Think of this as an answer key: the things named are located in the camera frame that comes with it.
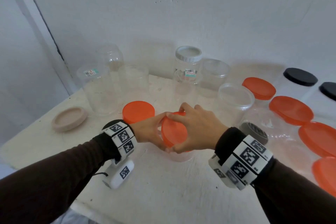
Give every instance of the barcode label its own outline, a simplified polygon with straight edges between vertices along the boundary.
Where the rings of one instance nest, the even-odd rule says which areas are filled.
[[[186,69],[185,70],[185,76],[196,77],[196,70],[194,70],[194,69]]]
[[[87,70],[84,72],[86,76],[91,76],[91,75],[94,75],[94,74],[97,74],[99,73],[97,69],[91,69],[91,70]]]

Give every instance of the table surface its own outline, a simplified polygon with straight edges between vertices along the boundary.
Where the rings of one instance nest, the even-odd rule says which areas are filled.
[[[171,80],[150,75],[149,84],[156,113],[176,111],[170,110]],[[212,99],[199,96],[198,103],[210,109]],[[88,118],[71,131],[54,132],[54,116],[73,106],[88,110]],[[12,167],[23,168],[89,141],[107,122],[122,118],[121,107],[115,115],[96,117],[81,89],[3,145],[0,155]],[[149,143],[139,144],[131,155],[134,170],[117,190],[94,176],[71,208],[101,224],[269,223],[252,187],[227,188],[214,174],[208,165],[213,151],[195,151],[186,162],[173,162],[165,154]]]

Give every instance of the hand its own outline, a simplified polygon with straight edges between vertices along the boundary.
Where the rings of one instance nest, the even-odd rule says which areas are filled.
[[[164,117],[166,117],[166,112],[131,124],[138,143],[151,142],[164,151],[166,146],[158,133],[158,127],[161,126]]]
[[[179,112],[185,111],[185,116],[167,112],[167,117],[182,123],[187,128],[188,137],[183,143],[174,145],[172,150],[181,153],[191,150],[215,149],[221,135],[228,129],[211,111],[204,110],[200,105],[192,108],[183,103]]]

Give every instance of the door frame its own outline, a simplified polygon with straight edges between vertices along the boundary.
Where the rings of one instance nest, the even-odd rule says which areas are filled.
[[[39,9],[37,8],[34,0],[15,0],[21,9],[21,12],[28,20],[32,27],[36,38],[41,44],[48,60],[50,61],[53,69],[63,83],[65,89],[72,95],[78,90],[66,64],[58,52],[57,46],[52,38],[48,27],[46,26]]]

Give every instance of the orange plastic lid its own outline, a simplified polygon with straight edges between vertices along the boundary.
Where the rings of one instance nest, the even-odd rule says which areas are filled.
[[[314,118],[313,111],[306,104],[287,96],[272,99],[269,109],[282,117],[285,122],[296,126],[302,126]]]
[[[336,157],[336,129],[320,122],[309,122],[299,129],[308,148],[321,157]]]
[[[336,197],[336,158],[321,158],[311,169],[319,186]]]
[[[185,112],[174,112],[173,114],[186,115]],[[175,144],[183,143],[187,139],[188,133],[182,123],[165,117],[161,125],[161,135],[165,145],[171,148]]]
[[[257,77],[246,78],[242,86],[248,88],[254,94],[254,97],[259,100],[270,100],[276,93],[272,84]]]
[[[136,123],[155,116],[154,107],[145,101],[134,101],[125,105],[123,120],[128,124]]]

